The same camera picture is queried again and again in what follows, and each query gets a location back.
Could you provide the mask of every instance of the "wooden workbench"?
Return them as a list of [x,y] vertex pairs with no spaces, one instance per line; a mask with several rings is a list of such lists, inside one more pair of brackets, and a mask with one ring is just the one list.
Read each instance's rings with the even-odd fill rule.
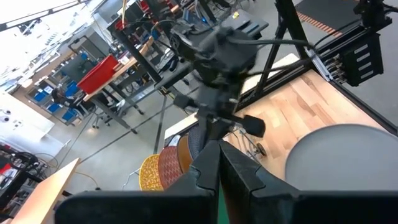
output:
[[10,224],[46,224],[54,205],[60,198],[64,188],[80,159],[75,159],[50,177],[46,178],[33,190]]
[[[290,54],[274,66],[289,64],[297,59],[296,56]],[[256,86],[258,79],[259,77],[253,77],[248,80],[243,87],[243,92]],[[299,139],[316,129],[341,123],[365,124],[382,129],[365,112],[312,70],[236,114],[238,116],[249,114],[264,120],[266,123],[264,137],[249,137],[255,143],[261,143],[267,151],[267,157],[257,155],[260,163],[281,179],[284,178],[285,160],[290,150]],[[166,130],[165,139],[186,129],[196,121],[195,114],[181,120]],[[238,131],[235,134],[239,140],[232,134],[224,140],[245,153],[246,148],[244,148],[241,135]],[[246,147],[249,147],[248,141],[245,141]]]
[[[142,55],[144,55],[148,50],[149,47],[154,43],[154,39],[152,37],[149,37],[148,41],[142,46],[142,48],[140,49],[140,53]],[[131,68],[133,65],[135,65],[137,63],[137,60],[134,57],[130,58],[130,61],[123,65],[123,67],[121,67],[119,70],[117,70],[113,76],[103,85],[101,85],[97,90],[95,90],[94,92],[87,94],[83,100],[84,101],[88,101],[91,97],[93,97],[94,95],[98,94],[103,88],[105,88],[107,85],[109,85],[111,82],[115,81],[115,79],[117,79],[119,76],[121,76],[122,74],[124,74],[125,71],[127,71],[127,69]]]

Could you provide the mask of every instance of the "red box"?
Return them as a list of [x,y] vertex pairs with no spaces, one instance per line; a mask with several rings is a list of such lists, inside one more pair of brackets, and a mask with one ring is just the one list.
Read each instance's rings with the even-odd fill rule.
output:
[[114,74],[113,68],[118,63],[119,62],[113,55],[107,56],[102,62],[91,69],[87,75],[80,80],[77,86],[87,94],[93,93],[112,78]]

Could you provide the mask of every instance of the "metal rod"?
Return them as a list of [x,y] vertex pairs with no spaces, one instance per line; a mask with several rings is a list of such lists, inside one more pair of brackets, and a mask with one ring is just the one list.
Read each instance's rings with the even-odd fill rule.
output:
[[[280,20],[280,22],[279,22],[278,28],[276,29],[275,39],[283,39],[285,32],[286,32],[286,26],[285,26],[284,22],[282,22],[281,19],[279,19],[279,20]],[[270,68],[272,68],[272,65],[274,64],[275,59],[276,59],[276,55],[278,54],[279,47],[280,47],[280,44],[273,44],[271,47],[271,51],[269,52],[266,65],[264,66],[260,81],[257,85],[257,89],[255,92],[255,94],[257,96],[261,94],[262,89],[267,85],[269,72],[267,72],[266,70],[269,70]]]
[[[292,0],[276,0],[275,6],[279,15],[283,18],[283,22],[286,24],[292,39],[307,41],[303,26],[301,25]],[[296,49],[301,59],[308,58],[303,46],[296,46]]]
[[147,71],[148,75],[153,81],[160,82],[162,77],[156,72],[153,66],[147,61],[147,59],[139,52],[134,44],[128,39],[127,35],[122,30],[115,31],[116,38],[122,43],[132,54],[132,56],[140,63],[141,66]]

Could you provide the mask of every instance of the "stool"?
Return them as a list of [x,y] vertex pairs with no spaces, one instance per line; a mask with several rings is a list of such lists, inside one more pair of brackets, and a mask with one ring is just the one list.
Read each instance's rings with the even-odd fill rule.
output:
[[144,160],[139,171],[141,190],[163,190],[159,177],[159,155],[151,155]]
[[318,129],[291,150],[285,180],[299,190],[398,190],[398,138],[360,124]]

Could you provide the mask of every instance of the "wheel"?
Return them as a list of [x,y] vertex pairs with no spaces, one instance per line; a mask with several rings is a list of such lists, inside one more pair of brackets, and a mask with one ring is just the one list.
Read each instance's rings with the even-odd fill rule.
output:
[[182,80],[187,86],[189,86],[189,82],[188,82],[188,80],[186,80],[186,79],[183,79]]
[[262,144],[257,143],[257,144],[256,144],[256,147],[257,147],[257,149],[259,150],[259,152],[261,153],[261,155],[267,156],[267,152],[266,152],[266,150],[264,149],[264,147],[262,146]]

